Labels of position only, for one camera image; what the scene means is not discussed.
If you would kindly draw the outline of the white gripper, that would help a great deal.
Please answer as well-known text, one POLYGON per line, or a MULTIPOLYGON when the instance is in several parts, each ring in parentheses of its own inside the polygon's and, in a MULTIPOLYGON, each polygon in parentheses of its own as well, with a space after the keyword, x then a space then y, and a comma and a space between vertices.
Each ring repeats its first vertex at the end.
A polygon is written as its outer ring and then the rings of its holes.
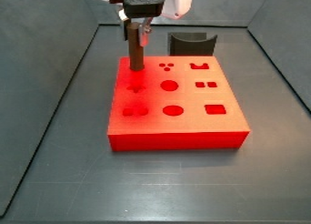
MULTIPOLYGON (((102 0, 102 1, 122 6, 119 7, 118 10, 118 16, 120 19, 120 26, 123 29, 123 37, 124 40, 128 40, 128 24, 131 23, 131 20, 126 15, 126 10, 123 6, 124 0, 102 0)), ((191 4, 192 4, 192 0, 166 0, 160 15, 171 19, 179 19, 188 12, 191 8, 191 4)), ((152 17, 146 17, 139 25, 140 46, 147 46, 148 44, 148 35, 152 32, 152 27, 151 27, 152 20, 154 20, 152 17)))

